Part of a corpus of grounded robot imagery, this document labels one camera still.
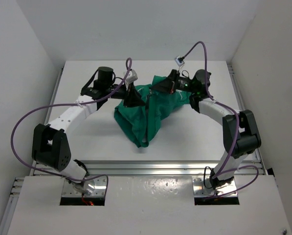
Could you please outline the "green jacket with orange G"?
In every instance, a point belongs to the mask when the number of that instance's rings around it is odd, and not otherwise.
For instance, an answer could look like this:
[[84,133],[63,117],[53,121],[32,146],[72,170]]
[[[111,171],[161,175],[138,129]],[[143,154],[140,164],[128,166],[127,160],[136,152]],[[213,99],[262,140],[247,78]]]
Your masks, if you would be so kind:
[[154,76],[151,84],[138,85],[136,89],[145,106],[127,108],[120,102],[114,109],[114,119],[126,137],[138,148],[148,147],[161,128],[161,122],[176,109],[189,104],[189,92],[176,91],[165,94],[151,87],[165,78]]

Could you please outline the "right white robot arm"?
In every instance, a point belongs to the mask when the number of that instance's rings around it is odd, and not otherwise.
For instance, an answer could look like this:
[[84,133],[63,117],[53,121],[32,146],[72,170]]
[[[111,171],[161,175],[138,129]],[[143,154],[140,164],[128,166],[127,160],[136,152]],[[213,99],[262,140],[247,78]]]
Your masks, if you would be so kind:
[[261,146],[261,137],[252,111],[236,111],[210,95],[210,76],[210,72],[198,70],[190,79],[171,70],[165,79],[152,86],[152,90],[166,94],[188,92],[191,108],[222,126],[225,152],[209,176],[209,188],[216,189],[232,181],[244,156]]

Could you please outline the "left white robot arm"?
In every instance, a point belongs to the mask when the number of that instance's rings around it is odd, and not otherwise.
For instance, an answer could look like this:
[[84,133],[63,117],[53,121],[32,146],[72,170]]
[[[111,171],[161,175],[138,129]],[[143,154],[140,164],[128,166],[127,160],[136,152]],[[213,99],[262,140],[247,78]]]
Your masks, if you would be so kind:
[[39,124],[33,133],[32,158],[80,184],[88,176],[85,166],[71,155],[68,135],[86,118],[98,111],[108,99],[121,99],[125,107],[144,106],[145,102],[134,86],[137,74],[129,69],[120,84],[110,67],[99,67],[81,89],[72,106],[48,124]]

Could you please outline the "aluminium right side rail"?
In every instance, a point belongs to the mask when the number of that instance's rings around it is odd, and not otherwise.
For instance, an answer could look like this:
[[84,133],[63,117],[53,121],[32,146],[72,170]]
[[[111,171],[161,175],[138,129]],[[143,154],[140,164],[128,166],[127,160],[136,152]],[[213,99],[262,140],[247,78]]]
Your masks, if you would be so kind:
[[237,75],[233,69],[233,66],[231,64],[227,64],[227,69],[231,81],[230,90],[233,92],[233,94],[229,95],[229,105],[232,105],[233,108],[237,108],[238,110],[249,109],[249,107],[247,107],[244,103],[242,92],[237,81]]

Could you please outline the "aluminium front rail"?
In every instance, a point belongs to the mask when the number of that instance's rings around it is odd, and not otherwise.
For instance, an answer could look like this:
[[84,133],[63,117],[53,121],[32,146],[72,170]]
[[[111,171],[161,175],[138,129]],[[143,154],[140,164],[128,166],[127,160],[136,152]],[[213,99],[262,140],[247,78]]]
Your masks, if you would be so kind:
[[84,161],[90,175],[194,176],[210,173],[217,161]]

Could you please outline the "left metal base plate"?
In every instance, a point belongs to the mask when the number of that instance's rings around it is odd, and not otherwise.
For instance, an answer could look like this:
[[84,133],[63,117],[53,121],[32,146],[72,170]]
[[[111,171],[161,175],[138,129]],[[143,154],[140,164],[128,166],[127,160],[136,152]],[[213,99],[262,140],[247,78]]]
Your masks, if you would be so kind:
[[65,180],[62,189],[62,197],[80,198],[84,196],[87,198],[102,198],[106,194],[107,182],[106,176],[101,176],[81,184],[70,183]]

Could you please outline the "metal base plate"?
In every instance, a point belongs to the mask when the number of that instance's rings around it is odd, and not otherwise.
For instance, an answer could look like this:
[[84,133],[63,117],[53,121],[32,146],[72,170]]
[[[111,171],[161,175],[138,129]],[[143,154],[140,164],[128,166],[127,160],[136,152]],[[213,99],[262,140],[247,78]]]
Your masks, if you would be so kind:
[[230,183],[225,183],[222,186],[216,187],[215,189],[210,188],[210,183],[206,180],[204,186],[203,176],[192,177],[193,192],[195,198],[205,198],[205,197],[225,197],[233,198],[238,197],[238,192],[236,191],[236,183],[233,179]]
[[106,194],[107,182],[106,176],[101,176],[81,184],[70,183],[65,180],[62,189],[62,197],[80,198],[84,196],[87,198],[102,198]]

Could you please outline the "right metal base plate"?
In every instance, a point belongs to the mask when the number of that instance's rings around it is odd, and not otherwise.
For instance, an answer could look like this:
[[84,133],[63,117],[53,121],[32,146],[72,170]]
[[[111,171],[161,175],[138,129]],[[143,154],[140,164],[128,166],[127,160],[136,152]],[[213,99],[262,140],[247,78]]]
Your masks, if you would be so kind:
[[238,192],[236,191],[236,183],[233,179],[230,183],[225,183],[222,186],[216,187],[215,189],[210,188],[210,183],[206,180],[204,186],[203,176],[192,177],[193,192],[195,198],[205,198],[205,197],[225,197],[233,198],[238,197]]

